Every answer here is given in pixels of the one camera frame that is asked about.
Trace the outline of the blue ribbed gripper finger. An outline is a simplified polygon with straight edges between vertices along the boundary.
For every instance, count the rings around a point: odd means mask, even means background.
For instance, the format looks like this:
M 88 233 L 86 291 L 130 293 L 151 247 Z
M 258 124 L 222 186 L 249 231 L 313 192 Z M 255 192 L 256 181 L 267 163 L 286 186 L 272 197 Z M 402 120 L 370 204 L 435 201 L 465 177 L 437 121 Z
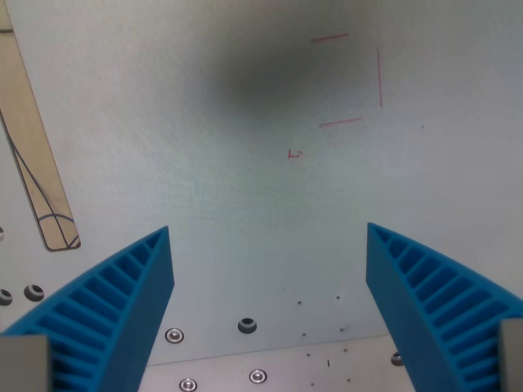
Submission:
M 49 340 L 54 391 L 136 391 L 173 288 L 162 227 L 79 275 L 3 335 Z
M 410 238 L 367 226 L 366 283 L 416 391 L 500 391 L 498 330 L 522 300 Z

